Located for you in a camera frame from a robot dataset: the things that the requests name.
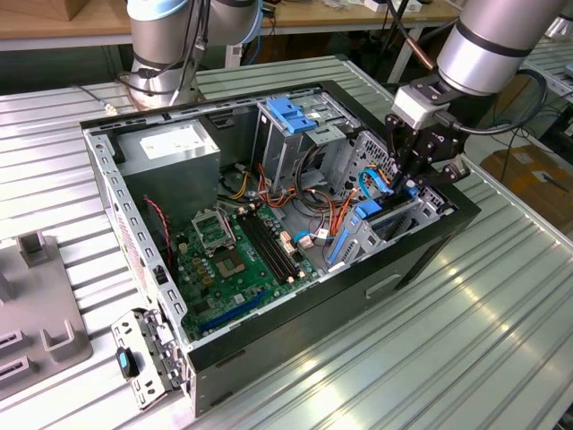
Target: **ram slot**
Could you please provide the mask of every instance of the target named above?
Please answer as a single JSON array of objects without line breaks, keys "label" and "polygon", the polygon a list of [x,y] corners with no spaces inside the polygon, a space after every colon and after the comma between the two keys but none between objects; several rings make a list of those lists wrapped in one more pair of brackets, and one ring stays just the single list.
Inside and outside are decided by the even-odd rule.
[{"label": "ram slot", "polygon": [[288,277],[296,275],[298,272],[296,267],[259,217],[247,214],[238,217],[237,221],[279,284],[284,284]]}]

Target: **blue pcie slot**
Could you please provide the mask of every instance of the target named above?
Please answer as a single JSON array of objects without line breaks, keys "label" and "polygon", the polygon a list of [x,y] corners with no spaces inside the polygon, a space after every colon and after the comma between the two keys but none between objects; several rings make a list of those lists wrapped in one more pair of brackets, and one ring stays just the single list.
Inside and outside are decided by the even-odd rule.
[{"label": "blue pcie slot", "polygon": [[231,321],[240,314],[244,314],[245,312],[254,309],[259,305],[261,300],[267,295],[268,292],[269,292],[268,290],[264,290],[261,293],[259,293],[256,297],[253,297],[251,300],[244,302],[237,307],[234,307],[230,311],[226,311],[224,314],[219,315],[213,318],[212,320],[204,322],[203,324],[199,324],[199,331],[204,332],[211,329],[215,329],[219,325],[223,325],[224,323]]}]

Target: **expansion card bracket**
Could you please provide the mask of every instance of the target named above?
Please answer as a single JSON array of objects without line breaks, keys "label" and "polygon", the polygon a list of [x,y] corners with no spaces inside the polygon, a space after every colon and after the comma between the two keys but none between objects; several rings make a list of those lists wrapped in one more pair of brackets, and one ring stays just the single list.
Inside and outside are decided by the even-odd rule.
[{"label": "expansion card bracket", "polygon": [[139,409],[147,409],[181,388],[188,365],[160,313],[134,309],[112,324],[115,354],[131,380]]}]

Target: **chip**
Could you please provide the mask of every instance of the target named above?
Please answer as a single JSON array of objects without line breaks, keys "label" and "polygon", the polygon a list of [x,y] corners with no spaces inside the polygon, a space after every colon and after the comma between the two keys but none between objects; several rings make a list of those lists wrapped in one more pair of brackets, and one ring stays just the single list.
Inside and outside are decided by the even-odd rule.
[{"label": "chip", "polygon": [[216,254],[212,261],[223,278],[229,278],[246,269],[241,255],[235,249]]},{"label": "chip", "polygon": [[206,300],[203,300],[202,302],[193,305],[192,308],[196,314],[202,314],[205,311],[209,311],[211,307],[209,306],[209,303],[207,303]]}]

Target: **red wire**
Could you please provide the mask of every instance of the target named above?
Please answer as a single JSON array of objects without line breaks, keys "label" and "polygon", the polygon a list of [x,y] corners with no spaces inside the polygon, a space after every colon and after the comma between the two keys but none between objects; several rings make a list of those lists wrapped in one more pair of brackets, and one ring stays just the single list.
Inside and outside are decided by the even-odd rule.
[{"label": "red wire", "polygon": [[167,242],[167,264],[171,267],[171,241],[169,239],[169,228],[167,227],[167,220],[165,215],[163,215],[163,211],[157,206],[155,202],[153,202],[149,197],[143,197],[143,200],[153,206],[153,209],[158,213],[159,218],[161,219],[161,223],[163,224],[163,228],[165,229],[165,240]]}]

